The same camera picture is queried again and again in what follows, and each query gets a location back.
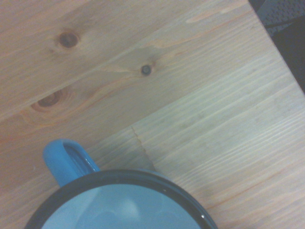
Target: blue mug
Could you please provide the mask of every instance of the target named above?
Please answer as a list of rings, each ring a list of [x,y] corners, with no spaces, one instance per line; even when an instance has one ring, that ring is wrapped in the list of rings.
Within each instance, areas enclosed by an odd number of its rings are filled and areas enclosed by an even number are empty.
[[[153,171],[100,171],[75,141],[59,139],[43,151],[60,185],[25,229],[216,229],[185,190]]]

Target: wood grain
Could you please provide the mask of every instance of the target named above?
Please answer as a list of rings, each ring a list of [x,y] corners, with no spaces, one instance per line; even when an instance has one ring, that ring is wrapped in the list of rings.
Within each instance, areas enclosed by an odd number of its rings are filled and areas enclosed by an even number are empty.
[[[101,169],[156,169],[219,228],[305,226],[304,95],[247,1],[0,5],[0,228],[58,189],[56,138]]]

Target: mug handle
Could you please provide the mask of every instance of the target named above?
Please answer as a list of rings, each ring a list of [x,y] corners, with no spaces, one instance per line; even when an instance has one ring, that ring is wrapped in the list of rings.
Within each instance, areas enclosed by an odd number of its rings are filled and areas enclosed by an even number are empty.
[[[84,148],[69,139],[48,143],[43,150],[43,159],[60,187],[84,175],[100,171]]]

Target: dark floor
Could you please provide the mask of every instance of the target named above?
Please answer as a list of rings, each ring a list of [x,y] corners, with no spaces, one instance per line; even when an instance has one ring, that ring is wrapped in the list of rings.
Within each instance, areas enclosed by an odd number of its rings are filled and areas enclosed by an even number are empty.
[[[305,93],[305,0],[249,0]]]

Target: mug rim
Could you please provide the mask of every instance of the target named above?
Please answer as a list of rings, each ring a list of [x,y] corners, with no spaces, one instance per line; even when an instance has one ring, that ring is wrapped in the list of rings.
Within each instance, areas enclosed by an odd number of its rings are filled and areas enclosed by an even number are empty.
[[[137,185],[155,190],[178,203],[200,228],[217,228],[200,203],[175,183],[150,172],[114,169],[85,175],[58,189],[38,207],[25,229],[41,229],[48,218],[70,199],[90,189],[113,184]]]

